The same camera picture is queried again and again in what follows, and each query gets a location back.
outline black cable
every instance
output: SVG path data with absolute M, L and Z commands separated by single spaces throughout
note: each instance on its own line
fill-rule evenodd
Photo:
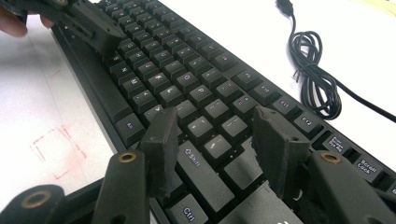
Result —
M 301 101 L 305 106 L 323 119 L 336 119 L 342 109 L 341 99 L 337 92 L 338 86 L 356 101 L 396 122 L 395 116 L 359 97 L 335 77 L 321 69 L 318 66 L 322 54 L 322 43 L 319 35 L 313 31 L 295 33 L 296 20 L 291 2 L 289 0 L 277 0 L 276 4 L 284 14 L 291 17 L 293 22 L 289 37 L 289 51 L 292 60 L 298 67 L 294 74 L 297 76 L 297 82 L 300 76 L 304 77 Z

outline shift key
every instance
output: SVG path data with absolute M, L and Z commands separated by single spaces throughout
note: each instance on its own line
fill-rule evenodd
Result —
M 235 206 L 235 196 L 190 141 L 178 149 L 176 169 L 181 179 L 207 214 L 222 219 Z

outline black keyboard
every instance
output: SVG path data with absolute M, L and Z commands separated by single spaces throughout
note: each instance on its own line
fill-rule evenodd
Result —
M 161 2 L 97 6 L 126 34 L 114 55 L 99 55 L 65 26 L 53 32 L 115 149 L 136 148 L 158 111 L 177 108 L 175 187 L 150 199 L 158 223 L 302 223 L 255 160 L 257 105 L 283 115 L 311 151 L 344 156 L 375 190 L 395 197 L 392 170 Z M 67 196 L 69 222 L 90 220 L 101 183 Z

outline white surface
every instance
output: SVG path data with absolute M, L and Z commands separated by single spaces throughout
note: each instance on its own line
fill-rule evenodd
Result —
M 300 85 L 292 77 L 295 68 L 286 47 L 291 23 L 274 0 L 163 2 L 299 99 Z M 295 0 L 293 5 L 297 31 L 313 30 L 322 38 L 319 66 L 396 114 L 391 97 L 396 83 L 395 17 L 347 0 Z M 22 39 L 0 34 L 0 209 L 37 184 L 58 184 L 66 193 L 79 189 L 103 176 L 112 154 L 50 31 L 37 18 L 28 25 L 29 36 Z M 330 124 L 396 170 L 396 124 L 339 92 L 343 112 Z M 43 135 L 44 140 L 35 142 Z M 50 147 L 40 145 L 48 142 L 63 144 L 62 151 L 51 154 Z M 71 160 L 50 169 L 55 163 L 43 162 L 36 147 L 55 161 L 64 155 Z

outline human hand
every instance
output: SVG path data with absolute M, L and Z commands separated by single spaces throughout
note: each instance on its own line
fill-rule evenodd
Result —
M 40 19 L 47 28 L 53 25 L 53 22 L 45 17 L 40 16 Z M 26 25 L 3 7 L 0 7 L 0 31 L 15 37 L 23 37 L 27 34 Z

